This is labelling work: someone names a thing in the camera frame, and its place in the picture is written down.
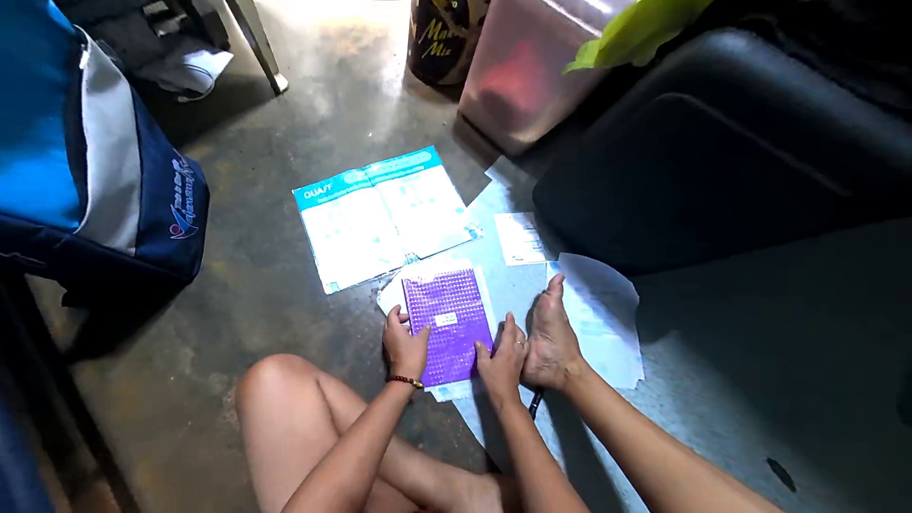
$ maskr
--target black pen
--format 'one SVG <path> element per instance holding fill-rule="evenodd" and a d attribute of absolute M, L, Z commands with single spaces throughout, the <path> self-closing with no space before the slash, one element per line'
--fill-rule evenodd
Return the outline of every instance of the black pen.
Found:
<path fill-rule="evenodd" d="M 532 420 L 535 420 L 535 413 L 538 412 L 538 404 L 542 401 L 543 391 L 541 387 L 536 388 L 535 395 L 532 396 L 532 402 L 529 403 L 529 414 L 532 416 Z"/>

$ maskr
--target pink container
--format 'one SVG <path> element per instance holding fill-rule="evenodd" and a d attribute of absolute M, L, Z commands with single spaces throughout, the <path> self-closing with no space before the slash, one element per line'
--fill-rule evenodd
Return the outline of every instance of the pink container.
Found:
<path fill-rule="evenodd" d="M 561 71 L 633 1 L 493 0 L 460 113 L 505 153 L 524 152 L 605 76 L 605 69 Z"/>

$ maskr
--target label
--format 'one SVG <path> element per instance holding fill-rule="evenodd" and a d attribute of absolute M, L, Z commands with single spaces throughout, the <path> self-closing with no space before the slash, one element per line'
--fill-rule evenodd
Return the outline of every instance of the label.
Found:
<path fill-rule="evenodd" d="M 454 311 L 434 316 L 434 324 L 436 324 L 438 328 L 450 326 L 451 324 L 456 324 L 456 322 L 456 312 Z"/>

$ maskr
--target bag logo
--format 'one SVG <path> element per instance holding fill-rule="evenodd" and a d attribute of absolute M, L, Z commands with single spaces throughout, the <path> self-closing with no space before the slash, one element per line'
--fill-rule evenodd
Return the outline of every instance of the bag logo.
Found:
<path fill-rule="evenodd" d="M 200 229 L 193 225 L 196 217 L 193 213 L 193 170 L 180 155 L 178 159 L 171 159 L 171 166 L 174 167 L 174 203 L 171 204 L 171 213 L 174 214 L 175 224 L 171 225 L 169 231 L 173 239 L 189 238 Z"/>

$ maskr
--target knee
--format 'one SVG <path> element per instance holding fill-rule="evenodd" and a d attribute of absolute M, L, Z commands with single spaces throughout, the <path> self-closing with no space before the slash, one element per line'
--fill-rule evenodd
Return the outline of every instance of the knee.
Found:
<path fill-rule="evenodd" d="M 267 356 L 248 369 L 238 382 L 237 407 L 242 409 L 263 395 L 287 392 L 303 382 L 315 382 L 319 373 L 313 363 L 294 354 Z"/>

